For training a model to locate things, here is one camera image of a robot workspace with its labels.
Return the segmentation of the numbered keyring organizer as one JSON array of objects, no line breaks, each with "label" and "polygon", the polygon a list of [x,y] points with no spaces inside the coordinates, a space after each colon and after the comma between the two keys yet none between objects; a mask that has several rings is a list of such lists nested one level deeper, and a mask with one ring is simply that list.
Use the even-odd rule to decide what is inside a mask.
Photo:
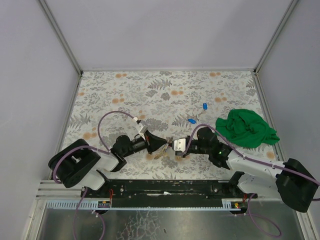
[{"label": "numbered keyring organizer", "polygon": [[160,159],[166,153],[166,151],[172,147],[172,142],[173,142],[173,137],[167,137],[166,144],[155,155],[154,160]]}]

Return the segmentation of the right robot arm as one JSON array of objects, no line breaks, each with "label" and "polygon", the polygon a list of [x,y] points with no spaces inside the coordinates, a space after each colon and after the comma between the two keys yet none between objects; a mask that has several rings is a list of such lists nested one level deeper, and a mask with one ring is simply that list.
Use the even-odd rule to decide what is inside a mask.
[{"label": "right robot arm", "polygon": [[243,193],[280,199],[295,211],[308,211],[320,183],[298,160],[269,161],[246,155],[230,143],[219,141],[218,132],[208,125],[193,133],[196,139],[187,136],[174,141],[176,154],[208,155],[216,167],[234,172],[236,185]]}]

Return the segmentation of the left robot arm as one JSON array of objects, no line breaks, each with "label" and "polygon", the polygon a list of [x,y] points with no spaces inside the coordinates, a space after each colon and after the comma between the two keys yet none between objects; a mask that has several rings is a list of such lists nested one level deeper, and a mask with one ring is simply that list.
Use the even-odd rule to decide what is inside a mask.
[{"label": "left robot arm", "polygon": [[132,140],[127,135],[120,135],[111,150],[106,152],[90,146],[81,138],[53,156],[48,167],[52,170],[54,181],[66,188],[81,185],[98,190],[107,181],[102,170],[118,172],[127,164],[126,157],[143,150],[152,154],[166,143],[166,139],[147,130],[143,137]]}]

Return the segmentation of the blue tag lower key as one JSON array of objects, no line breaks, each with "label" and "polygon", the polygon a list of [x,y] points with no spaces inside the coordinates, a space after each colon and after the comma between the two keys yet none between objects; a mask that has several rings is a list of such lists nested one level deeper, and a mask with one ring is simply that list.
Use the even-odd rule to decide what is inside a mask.
[{"label": "blue tag lower key", "polygon": [[194,119],[192,119],[192,118],[189,118],[187,121],[188,121],[189,123],[191,123],[191,124],[196,124],[196,123],[197,123],[197,121],[194,120]]}]

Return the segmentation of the blue tag key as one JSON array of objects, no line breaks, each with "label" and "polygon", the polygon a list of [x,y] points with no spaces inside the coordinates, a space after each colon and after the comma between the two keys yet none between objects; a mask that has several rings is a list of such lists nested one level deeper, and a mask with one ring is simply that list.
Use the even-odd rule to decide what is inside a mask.
[{"label": "blue tag key", "polygon": [[192,118],[189,118],[187,121],[188,121],[189,123],[191,123],[191,124],[196,124],[196,123],[197,123],[197,121],[194,120],[194,119],[192,119]]},{"label": "blue tag key", "polygon": [[205,114],[208,109],[208,105],[206,103],[202,104],[202,111],[200,112],[200,115]]}]

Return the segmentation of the blue tag upper key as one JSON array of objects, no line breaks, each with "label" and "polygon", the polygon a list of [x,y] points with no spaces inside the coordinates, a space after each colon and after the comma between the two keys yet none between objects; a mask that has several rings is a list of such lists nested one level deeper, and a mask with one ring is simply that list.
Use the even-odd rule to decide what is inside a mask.
[{"label": "blue tag upper key", "polygon": [[205,114],[208,109],[208,105],[206,103],[202,104],[202,111],[200,112],[200,115]]}]

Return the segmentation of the green cloth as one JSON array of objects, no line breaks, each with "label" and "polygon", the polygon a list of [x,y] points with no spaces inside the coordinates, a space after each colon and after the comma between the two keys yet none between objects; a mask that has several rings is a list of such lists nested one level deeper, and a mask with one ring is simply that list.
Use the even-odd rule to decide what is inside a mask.
[{"label": "green cloth", "polygon": [[219,117],[216,120],[215,128],[230,143],[243,148],[275,145],[280,140],[275,129],[256,112],[248,109],[232,109],[226,119]]}]

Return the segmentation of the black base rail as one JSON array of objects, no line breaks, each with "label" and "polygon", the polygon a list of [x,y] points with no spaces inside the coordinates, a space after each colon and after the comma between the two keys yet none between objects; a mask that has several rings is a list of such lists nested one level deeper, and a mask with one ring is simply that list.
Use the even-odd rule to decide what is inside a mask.
[{"label": "black base rail", "polygon": [[125,180],[112,179],[98,190],[88,189],[86,199],[111,200],[113,208],[218,208],[223,200],[244,202],[233,180]]}]

